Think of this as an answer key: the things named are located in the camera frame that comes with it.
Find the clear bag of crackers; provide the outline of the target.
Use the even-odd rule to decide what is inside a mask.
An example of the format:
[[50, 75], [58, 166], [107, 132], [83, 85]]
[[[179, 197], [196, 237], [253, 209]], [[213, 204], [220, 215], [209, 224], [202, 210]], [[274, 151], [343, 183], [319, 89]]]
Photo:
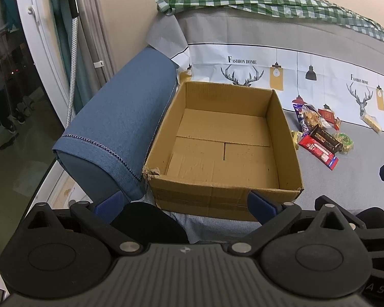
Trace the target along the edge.
[[329, 128], [330, 124], [323, 118], [318, 110], [310, 104], [304, 104], [304, 119], [306, 125], [312, 130], [316, 126], [320, 128]]

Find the red-yellow nougat candy packet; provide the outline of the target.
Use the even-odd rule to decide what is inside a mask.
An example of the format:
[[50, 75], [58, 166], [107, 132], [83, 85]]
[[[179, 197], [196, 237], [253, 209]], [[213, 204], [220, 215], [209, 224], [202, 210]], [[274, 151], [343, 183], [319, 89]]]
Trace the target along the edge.
[[336, 131], [339, 131], [340, 130], [340, 125], [341, 125], [341, 120], [340, 118], [335, 118], [334, 119], [334, 129]]

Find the red wafer bar packet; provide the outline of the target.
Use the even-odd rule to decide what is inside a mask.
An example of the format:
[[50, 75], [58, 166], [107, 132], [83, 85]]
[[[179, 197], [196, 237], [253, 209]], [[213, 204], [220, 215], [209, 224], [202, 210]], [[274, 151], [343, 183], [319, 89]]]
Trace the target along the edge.
[[334, 170], [338, 163], [338, 158], [332, 152], [328, 151], [322, 144], [312, 138], [310, 135], [303, 137], [299, 145], [308, 150], [312, 155], [318, 158], [327, 168]]

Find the white door frame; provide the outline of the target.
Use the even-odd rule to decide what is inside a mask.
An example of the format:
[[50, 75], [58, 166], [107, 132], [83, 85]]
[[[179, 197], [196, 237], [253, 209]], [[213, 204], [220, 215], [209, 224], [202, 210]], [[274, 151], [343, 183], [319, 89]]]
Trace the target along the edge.
[[63, 68], [49, 0], [17, 0], [29, 51], [62, 125], [68, 111], [68, 80]]

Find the yellow candy packet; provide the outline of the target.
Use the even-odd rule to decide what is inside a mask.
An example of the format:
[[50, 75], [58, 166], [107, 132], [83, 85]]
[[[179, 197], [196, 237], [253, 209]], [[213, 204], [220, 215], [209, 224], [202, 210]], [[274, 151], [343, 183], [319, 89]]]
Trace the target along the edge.
[[296, 150], [299, 149], [299, 147], [300, 147], [299, 142], [302, 140], [303, 137], [304, 136], [300, 131], [291, 130], [291, 138], [293, 141], [293, 146]]

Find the brown cardboard box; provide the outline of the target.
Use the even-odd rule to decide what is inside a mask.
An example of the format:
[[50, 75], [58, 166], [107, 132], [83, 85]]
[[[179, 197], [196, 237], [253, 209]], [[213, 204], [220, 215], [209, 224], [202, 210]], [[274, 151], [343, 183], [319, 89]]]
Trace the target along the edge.
[[274, 90], [185, 82], [143, 167], [158, 207], [252, 220], [248, 194], [277, 203], [303, 191], [291, 130]]

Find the pale cracker pack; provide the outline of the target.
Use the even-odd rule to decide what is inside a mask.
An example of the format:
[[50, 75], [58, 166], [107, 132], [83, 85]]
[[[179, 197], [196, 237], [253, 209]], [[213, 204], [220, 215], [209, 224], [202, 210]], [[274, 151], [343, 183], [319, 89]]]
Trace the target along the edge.
[[378, 121], [374, 116], [367, 114], [366, 112], [361, 116], [361, 120], [373, 129], [377, 134], [382, 132], [381, 125], [379, 125]]

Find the green label nut bag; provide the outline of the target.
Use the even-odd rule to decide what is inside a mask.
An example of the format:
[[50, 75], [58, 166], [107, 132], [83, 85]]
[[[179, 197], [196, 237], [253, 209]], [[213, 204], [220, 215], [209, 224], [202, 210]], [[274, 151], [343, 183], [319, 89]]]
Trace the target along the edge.
[[341, 144], [341, 153], [347, 154], [354, 148], [354, 142], [345, 133], [336, 132], [333, 134], [333, 137]]

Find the dark brown chocolate bar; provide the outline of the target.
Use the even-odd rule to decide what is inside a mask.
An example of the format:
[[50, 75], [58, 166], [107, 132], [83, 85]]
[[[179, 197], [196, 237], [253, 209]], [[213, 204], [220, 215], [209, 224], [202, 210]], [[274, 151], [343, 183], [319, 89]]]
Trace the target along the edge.
[[309, 135], [333, 154], [343, 149], [343, 145], [319, 125], [316, 125]]

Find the grey curtain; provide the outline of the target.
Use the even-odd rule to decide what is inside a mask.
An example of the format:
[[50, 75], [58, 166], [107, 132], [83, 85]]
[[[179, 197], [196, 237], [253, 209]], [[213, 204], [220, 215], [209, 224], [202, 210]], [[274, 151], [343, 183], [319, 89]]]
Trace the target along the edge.
[[115, 74], [100, 0], [77, 0], [78, 71], [75, 103], [83, 107]]

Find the purple snack bar packet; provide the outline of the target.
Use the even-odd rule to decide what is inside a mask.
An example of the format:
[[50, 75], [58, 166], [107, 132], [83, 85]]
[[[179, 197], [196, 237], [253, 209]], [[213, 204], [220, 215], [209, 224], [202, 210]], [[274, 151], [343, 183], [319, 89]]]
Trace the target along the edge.
[[295, 110], [297, 121], [300, 125], [300, 130], [302, 132], [302, 136], [306, 136], [309, 134], [309, 127], [306, 123], [305, 118], [305, 106], [303, 102], [300, 102], [299, 100], [292, 101], [293, 108]]

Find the red square snack packet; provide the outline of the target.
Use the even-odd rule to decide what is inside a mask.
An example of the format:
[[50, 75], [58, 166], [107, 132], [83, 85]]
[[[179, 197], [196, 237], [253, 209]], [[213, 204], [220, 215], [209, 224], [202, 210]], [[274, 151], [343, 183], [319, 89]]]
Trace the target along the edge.
[[318, 112], [321, 117], [324, 118], [324, 120], [326, 120], [326, 122], [328, 122], [330, 125], [334, 125], [336, 123], [335, 114], [330, 109], [323, 108], [319, 109]]

